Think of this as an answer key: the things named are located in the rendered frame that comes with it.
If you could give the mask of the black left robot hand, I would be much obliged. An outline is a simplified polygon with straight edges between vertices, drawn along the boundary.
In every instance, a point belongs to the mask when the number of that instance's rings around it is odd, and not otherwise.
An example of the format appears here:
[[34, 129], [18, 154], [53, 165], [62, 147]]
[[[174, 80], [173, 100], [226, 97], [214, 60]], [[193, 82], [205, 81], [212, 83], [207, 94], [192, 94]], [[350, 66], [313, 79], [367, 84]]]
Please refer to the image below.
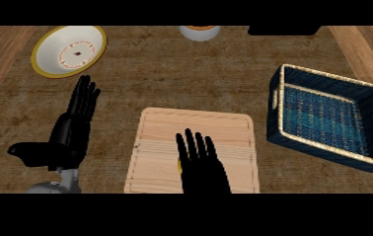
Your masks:
[[47, 142], [15, 143], [8, 153], [16, 156], [27, 167], [47, 166], [56, 169], [75, 169], [84, 159], [90, 122], [94, 114], [100, 90], [90, 81], [90, 76], [78, 78], [71, 93], [66, 112], [61, 115]]

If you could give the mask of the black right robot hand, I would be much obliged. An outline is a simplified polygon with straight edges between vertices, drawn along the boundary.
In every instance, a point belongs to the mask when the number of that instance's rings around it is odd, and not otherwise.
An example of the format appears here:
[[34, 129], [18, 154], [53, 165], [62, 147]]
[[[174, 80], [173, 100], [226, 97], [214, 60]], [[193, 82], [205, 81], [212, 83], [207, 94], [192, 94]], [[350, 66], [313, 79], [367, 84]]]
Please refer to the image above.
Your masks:
[[186, 129], [176, 135], [181, 159], [183, 190], [190, 195], [227, 195], [232, 193], [224, 166], [217, 157], [209, 136]]

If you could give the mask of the blue wicker basket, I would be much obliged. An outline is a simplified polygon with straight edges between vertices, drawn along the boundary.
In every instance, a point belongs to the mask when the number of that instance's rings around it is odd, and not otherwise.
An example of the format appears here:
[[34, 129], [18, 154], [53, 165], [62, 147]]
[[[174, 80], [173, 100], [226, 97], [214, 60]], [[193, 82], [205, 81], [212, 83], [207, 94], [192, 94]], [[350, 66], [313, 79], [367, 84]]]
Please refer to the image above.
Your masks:
[[270, 81], [267, 140], [373, 173], [373, 84], [282, 65]]

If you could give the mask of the white bowl with yellow rim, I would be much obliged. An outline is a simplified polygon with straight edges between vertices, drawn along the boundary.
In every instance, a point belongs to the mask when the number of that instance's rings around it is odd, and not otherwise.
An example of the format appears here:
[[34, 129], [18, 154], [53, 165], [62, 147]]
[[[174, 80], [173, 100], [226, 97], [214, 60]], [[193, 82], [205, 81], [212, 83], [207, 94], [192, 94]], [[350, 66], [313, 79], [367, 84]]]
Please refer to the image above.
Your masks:
[[100, 58], [108, 36], [99, 26], [61, 26], [41, 37], [31, 55], [36, 72], [53, 79], [81, 73]]

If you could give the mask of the brown woven placemat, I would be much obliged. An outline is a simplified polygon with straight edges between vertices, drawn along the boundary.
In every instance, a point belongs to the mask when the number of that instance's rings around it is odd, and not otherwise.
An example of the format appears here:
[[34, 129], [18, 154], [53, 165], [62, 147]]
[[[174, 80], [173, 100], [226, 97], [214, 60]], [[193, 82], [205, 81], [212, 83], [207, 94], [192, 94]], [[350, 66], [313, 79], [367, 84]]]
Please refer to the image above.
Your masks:
[[[89, 193], [124, 189], [140, 113], [148, 107], [248, 115], [255, 126], [260, 189], [266, 193], [373, 193], [373, 174], [267, 140], [268, 85], [285, 64], [350, 77], [332, 32], [311, 37], [252, 37], [226, 27], [207, 42], [174, 27], [109, 27], [103, 55], [86, 73], [100, 90], [80, 185]], [[0, 83], [0, 193], [21, 193], [58, 175], [9, 155], [21, 141], [44, 141], [66, 109], [74, 78], [49, 79], [25, 47]]]

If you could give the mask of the white cup with orange top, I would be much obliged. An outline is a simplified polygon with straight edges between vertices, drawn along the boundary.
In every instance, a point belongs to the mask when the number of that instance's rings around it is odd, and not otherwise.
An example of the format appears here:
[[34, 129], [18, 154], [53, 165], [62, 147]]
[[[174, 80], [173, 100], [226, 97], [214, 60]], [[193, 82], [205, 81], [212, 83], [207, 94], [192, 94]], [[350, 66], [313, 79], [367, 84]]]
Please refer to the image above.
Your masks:
[[193, 41], [208, 41], [215, 38], [220, 32], [220, 26], [189, 27], [180, 26], [183, 36]]

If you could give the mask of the black appliance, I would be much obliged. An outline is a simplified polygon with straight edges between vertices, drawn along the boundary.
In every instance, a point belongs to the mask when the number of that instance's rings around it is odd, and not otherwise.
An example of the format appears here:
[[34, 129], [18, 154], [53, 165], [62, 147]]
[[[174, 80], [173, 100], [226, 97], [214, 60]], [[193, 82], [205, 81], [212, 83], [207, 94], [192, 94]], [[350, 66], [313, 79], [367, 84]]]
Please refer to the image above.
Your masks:
[[317, 30], [319, 26], [251, 26], [248, 34], [251, 36], [311, 36], [316, 34]]

